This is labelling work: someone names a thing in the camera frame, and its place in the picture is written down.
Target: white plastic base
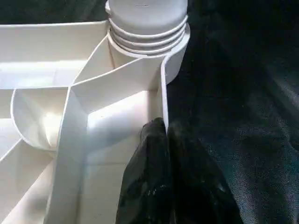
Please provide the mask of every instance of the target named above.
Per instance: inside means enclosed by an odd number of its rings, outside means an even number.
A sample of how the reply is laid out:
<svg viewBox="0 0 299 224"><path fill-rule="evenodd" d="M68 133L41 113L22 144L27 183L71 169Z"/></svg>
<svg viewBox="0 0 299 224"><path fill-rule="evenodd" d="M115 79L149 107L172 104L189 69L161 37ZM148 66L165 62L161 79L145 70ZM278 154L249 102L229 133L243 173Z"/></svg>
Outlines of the white plastic base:
<svg viewBox="0 0 299 224"><path fill-rule="evenodd" d="M115 222L144 124L168 126L167 54L120 48L107 22L0 26L0 223Z"/></svg>

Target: black fabric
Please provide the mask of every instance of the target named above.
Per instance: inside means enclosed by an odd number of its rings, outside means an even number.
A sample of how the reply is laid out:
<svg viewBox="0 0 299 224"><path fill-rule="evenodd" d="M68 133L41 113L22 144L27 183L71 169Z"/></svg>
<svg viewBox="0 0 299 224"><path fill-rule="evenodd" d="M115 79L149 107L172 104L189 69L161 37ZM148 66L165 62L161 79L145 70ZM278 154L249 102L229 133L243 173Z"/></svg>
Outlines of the black fabric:
<svg viewBox="0 0 299 224"><path fill-rule="evenodd" d="M198 10L168 86L171 121L194 127L246 224L299 223L298 14L288 4L215 1Z"/></svg>
<svg viewBox="0 0 299 224"><path fill-rule="evenodd" d="M102 21L106 0L3 0L0 24Z"/></svg>
<svg viewBox="0 0 299 224"><path fill-rule="evenodd" d="M173 184L162 118L146 124L121 184L117 224L169 224Z"/></svg>
<svg viewBox="0 0 299 224"><path fill-rule="evenodd" d="M243 224L226 180L189 126L168 129L177 224Z"/></svg>

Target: plastic divider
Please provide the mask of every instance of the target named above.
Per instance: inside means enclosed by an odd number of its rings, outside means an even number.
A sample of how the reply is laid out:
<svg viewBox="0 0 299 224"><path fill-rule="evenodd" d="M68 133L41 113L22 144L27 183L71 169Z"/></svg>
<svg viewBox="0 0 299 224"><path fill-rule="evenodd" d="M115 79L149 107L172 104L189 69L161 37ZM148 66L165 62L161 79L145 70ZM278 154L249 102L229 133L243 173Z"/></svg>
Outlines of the plastic divider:
<svg viewBox="0 0 299 224"><path fill-rule="evenodd" d="M17 89L11 117L20 136L33 147L55 151L68 88Z"/></svg>
<svg viewBox="0 0 299 224"><path fill-rule="evenodd" d="M104 75L72 86L87 113L97 111L140 91L152 90L160 80L161 58L139 58Z"/></svg>
<svg viewBox="0 0 299 224"><path fill-rule="evenodd" d="M119 53L110 47L106 36L96 47L87 60L86 65L76 77L74 83L79 83L90 78L103 75L114 70L135 58Z"/></svg>
<svg viewBox="0 0 299 224"><path fill-rule="evenodd" d="M57 65L53 86L70 86L80 74L88 59L76 61L60 61Z"/></svg>
<svg viewBox="0 0 299 224"><path fill-rule="evenodd" d="M72 90L68 92L63 117L53 189L44 224L74 224L77 219L88 116Z"/></svg>

